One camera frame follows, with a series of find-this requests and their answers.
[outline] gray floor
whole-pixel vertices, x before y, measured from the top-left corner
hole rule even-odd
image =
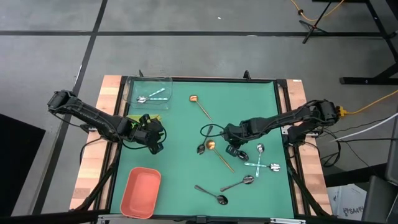
[[[297,3],[308,17],[317,17],[325,7],[309,0]],[[386,2],[372,3],[387,31],[396,30],[398,22]],[[92,30],[101,0],[0,0],[0,5],[0,30]],[[109,0],[100,30],[305,31],[298,19],[290,0]],[[377,31],[364,4],[344,4],[320,26],[333,32]],[[53,91],[73,88],[88,39],[0,36],[0,113],[47,131],[15,215],[30,212],[60,125],[47,113],[46,104]],[[301,41],[301,37],[98,37],[79,97],[95,105],[103,75],[133,75],[139,69],[145,75],[187,77],[241,77],[249,70],[253,78],[301,79],[308,100],[326,98],[350,111],[396,89],[338,83],[339,77],[372,77],[392,65],[394,59],[382,39],[317,38],[306,45]],[[331,130],[384,118],[396,108],[394,96],[342,119]],[[392,123],[387,123],[361,137],[389,138],[391,130]],[[336,151],[329,140],[318,140],[322,156]],[[83,131],[69,127],[43,212],[68,210],[85,141]],[[369,165],[387,160],[388,142],[351,145]],[[336,166],[352,170],[366,165],[343,145]]]

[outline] salmon plastic bowl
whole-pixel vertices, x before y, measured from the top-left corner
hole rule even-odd
[[[120,211],[124,216],[146,219],[154,214],[161,175],[154,169],[136,167],[130,171]]]

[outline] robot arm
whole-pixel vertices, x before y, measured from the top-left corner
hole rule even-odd
[[[338,107],[327,100],[309,101],[303,106],[286,113],[278,114],[270,118],[251,118],[241,121],[239,126],[228,124],[223,131],[222,137],[228,141],[226,152],[232,156],[238,156],[246,161],[246,153],[239,151],[241,145],[250,140],[258,139],[269,133],[272,129],[286,125],[294,125],[302,122],[299,126],[291,126],[288,132],[288,142],[291,144],[303,144],[305,135],[318,127],[334,125],[338,119]]]
[[[144,114],[139,122],[121,116],[111,116],[79,100],[70,91],[56,91],[49,103],[52,114],[71,114],[94,126],[99,135],[111,142],[137,142],[147,146],[152,154],[163,149],[161,139],[165,131],[160,121]]]

